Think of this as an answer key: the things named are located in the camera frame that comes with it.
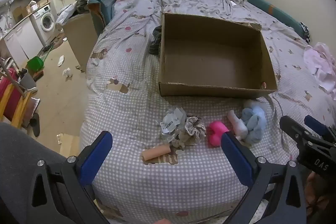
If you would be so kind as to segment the person's right hand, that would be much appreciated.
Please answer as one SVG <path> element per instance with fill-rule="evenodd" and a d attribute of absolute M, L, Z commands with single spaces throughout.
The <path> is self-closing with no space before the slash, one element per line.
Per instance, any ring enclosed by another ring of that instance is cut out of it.
<path fill-rule="evenodd" d="M 307 213 L 324 210 L 328 203 L 329 197 L 326 190 L 326 181 L 315 172 L 311 172 L 306 179 L 304 189 Z"/>

